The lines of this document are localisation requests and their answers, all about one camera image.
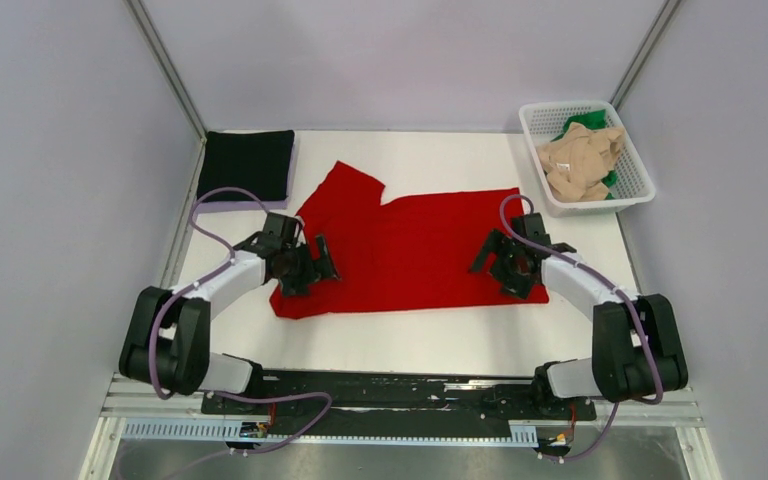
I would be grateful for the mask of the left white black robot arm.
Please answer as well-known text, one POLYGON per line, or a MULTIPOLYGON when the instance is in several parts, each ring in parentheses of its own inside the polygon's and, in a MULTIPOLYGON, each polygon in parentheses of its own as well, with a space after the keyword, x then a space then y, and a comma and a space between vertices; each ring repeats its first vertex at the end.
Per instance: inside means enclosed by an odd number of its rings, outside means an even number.
POLYGON ((312 285, 337 280, 325 235, 307 243, 297 217, 267 214, 263 227, 237 244, 210 233, 227 250, 212 271, 171 288, 149 286, 136 300, 119 358, 121 375, 153 386, 162 399, 227 392, 243 413, 258 411, 266 386, 260 365, 211 348, 213 319, 244 294, 272 280, 285 297, 307 296, 312 285))

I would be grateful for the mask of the red t shirt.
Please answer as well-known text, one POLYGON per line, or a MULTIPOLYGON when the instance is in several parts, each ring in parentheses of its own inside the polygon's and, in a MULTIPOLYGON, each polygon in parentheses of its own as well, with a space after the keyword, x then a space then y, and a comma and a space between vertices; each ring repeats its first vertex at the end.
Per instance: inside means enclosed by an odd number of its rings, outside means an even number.
POLYGON ((304 235, 323 235, 336 280, 302 296, 275 289, 276 316, 299 320, 326 313, 373 313, 513 305, 487 272, 469 268, 488 236, 502 227, 513 189, 411 195, 383 202, 385 185, 337 162, 300 207, 304 235))

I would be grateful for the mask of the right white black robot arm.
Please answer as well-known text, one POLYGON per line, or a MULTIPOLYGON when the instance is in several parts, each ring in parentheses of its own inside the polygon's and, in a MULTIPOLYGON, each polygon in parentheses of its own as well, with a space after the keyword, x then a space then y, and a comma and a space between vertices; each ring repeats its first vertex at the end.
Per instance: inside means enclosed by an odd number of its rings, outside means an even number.
POLYGON ((591 355, 548 362, 535 371, 531 403, 556 417, 571 398, 642 401, 685 388, 689 372, 670 301, 608 280, 566 243, 552 242, 538 213, 511 218, 513 231, 486 237, 470 270, 486 271, 505 294, 524 299, 544 287, 592 324, 591 355))

